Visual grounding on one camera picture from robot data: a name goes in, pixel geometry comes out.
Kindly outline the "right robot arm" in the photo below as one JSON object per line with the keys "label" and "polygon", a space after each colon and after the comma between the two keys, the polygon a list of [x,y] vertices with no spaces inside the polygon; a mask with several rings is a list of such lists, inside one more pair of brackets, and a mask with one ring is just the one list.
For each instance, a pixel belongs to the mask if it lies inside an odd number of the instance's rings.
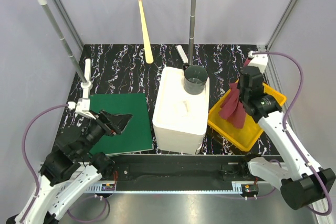
{"label": "right robot arm", "polygon": [[244,180],[259,177],[270,183],[294,210],[329,199],[329,191],[335,182],[334,171],[322,168],[304,148],[287,124],[280,104],[264,92],[259,68],[243,67],[238,88],[243,108],[271,138],[286,165],[283,169],[258,155],[249,155],[238,167],[239,176]]}

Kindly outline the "maroon tank top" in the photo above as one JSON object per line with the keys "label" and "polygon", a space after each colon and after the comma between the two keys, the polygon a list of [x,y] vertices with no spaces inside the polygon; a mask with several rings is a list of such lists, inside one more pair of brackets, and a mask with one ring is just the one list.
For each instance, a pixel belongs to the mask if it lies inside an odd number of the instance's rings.
{"label": "maroon tank top", "polygon": [[239,101],[238,82],[229,84],[229,93],[220,105],[219,116],[237,129],[242,129],[246,119],[243,104]]}

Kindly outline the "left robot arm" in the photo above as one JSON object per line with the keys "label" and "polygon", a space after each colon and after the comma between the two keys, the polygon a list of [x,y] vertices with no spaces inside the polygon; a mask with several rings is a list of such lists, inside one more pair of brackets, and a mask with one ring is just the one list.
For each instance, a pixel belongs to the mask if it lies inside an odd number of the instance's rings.
{"label": "left robot arm", "polygon": [[89,125],[77,131],[74,142],[49,153],[36,177],[36,190],[24,209],[7,223],[58,223],[69,207],[100,179],[114,175],[114,162],[103,152],[92,155],[83,171],[71,180],[80,160],[103,136],[120,135],[132,119],[131,114],[92,112]]}

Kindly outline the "beige wooden clothes hanger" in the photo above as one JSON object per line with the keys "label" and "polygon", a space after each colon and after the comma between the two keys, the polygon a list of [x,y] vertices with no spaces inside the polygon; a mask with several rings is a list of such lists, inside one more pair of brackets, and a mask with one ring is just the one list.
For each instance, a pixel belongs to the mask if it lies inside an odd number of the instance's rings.
{"label": "beige wooden clothes hanger", "polygon": [[145,13],[144,13],[142,0],[138,0],[138,5],[139,5],[139,12],[140,12],[140,21],[141,21],[145,61],[147,64],[152,64],[154,59],[153,59],[153,54],[152,54],[152,49],[151,49],[151,44],[150,44],[150,39],[149,39],[148,28],[146,25],[146,19],[145,19]]}

